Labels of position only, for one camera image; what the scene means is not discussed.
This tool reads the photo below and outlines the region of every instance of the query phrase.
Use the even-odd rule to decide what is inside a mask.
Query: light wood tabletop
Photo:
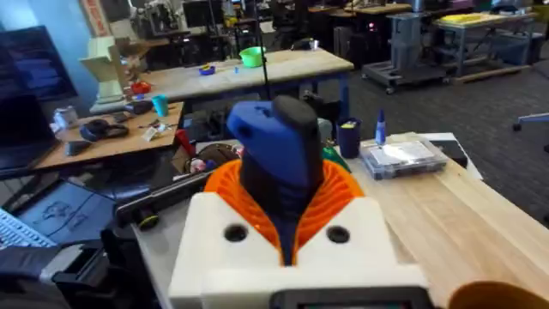
[[[416,138],[408,133],[388,140]],[[421,266],[437,305],[446,307],[456,289],[482,280],[508,282],[549,300],[549,230],[482,180],[453,161],[439,173],[380,181],[359,159],[347,163],[382,207],[399,261]]]
[[[532,12],[532,13],[521,14],[521,15],[491,15],[488,13],[484,13],[479,15],[481,18],[475,21],[465,21],[461,23],[455,23],[455,22],[443,21],[439,19],[435,21],[434,24],[444,28],[456,28],[456,29],[463,29],[463,28],[470,28],[470,27],[483,27],[483,26],[497,25],[505,22],[522,21],[529,18],[534,18],[535,16],[537,16],[537,13]]]
[[[79,129],[73,128],[69,130],[61,130],[56,134],[57,139],[59,139],[61,143],[59,143],[59,145],[34,169],[57,167],[83,161],[93,161],[114,155],[170,146],[173,144],[173,138],[175,137],[175,131],[177,129],[177,124],[181,113],[183,112],[183,108],[183,102],[174,103],[169,105],[169,113],[166,117],[158,117],[153,109],[145,114],[130,118],[128,121],[122,123],[130,129],[128,136],[107,138],[94,142],[88,149],[75,156],[65,155],[65,143],[69,141],[82,141],[83,138],[80,136]],[[114,124],[114,120],[111,115],[81,118],[78,119],[78,124],[85,124],[93,119],[104,119],[110,124]],[[140,126],[147,126],[155,121],[155,119],[158,119],[163,124],[175,124],[176,126],[173,126],[171,130],[161,132],[160,136],[157,136],[152,141],[147,142],[142,138],[142,135],[145,133],[147,128],[140,128]]]
[[[349,5],[346,6],[345,11],[355,12],[361,14],[377,15],[377,14],[387,14],[387,13],[397,13],[397,12],[406,12],[412,9],[412,6],[407,3],[387,3],[384,6],[375,6],[370,8],[351,8]]]
[[[325,50],[267,52],[269,82],[286,82],[321,74],[349,71],[353,64]],[[239,59],[214,62],[215,74],[200,76],[198,68],[176,68],[141,74],[141,79],[153,84],[152,97],[164,94],[170,99],[183,100],[206,94],[218,94],[227,90],[261,86],[263,69],[246,68]]]

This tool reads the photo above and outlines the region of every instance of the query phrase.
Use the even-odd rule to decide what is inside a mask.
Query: office chair
[[[276,31],[273,43],[274,46],[278,41],[281,42],[281,49],[288,49],[296,40],[299,32],[298,23],[293,18],[292,12],[286,9],[285,4],[278,3],[277,0],[272,0],[269,7],[273,13],[273,28]]]

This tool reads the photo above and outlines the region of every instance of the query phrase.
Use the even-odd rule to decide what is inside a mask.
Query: clear plastic box
[[[427,140],[360,147],[360,158],[375,180],[442,170],[448,157]]]

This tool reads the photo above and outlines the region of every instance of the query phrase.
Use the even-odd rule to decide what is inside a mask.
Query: orange ribbed part
[[[247,220],[268,242],[281,253],[281,242],[275,225],[251,195],[240,185],[241,160],[230,161],[219,167],[210,176],[205,192],[216,192],[236,212]],[[324,182],[318,188],[301,219],[293,249],[293,264],[296,253],[309,239],[323,228],[355,197],[364,193],[353,176],[332,161],[323,162]]]

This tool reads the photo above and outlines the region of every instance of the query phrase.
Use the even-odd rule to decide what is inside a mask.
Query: headphones
[[[121,124],[109,124],[106,120],[96,119],[81,125],[80,135],[90,142],[97,142],[104,138],[127,136],[130,133],[127,127]]]

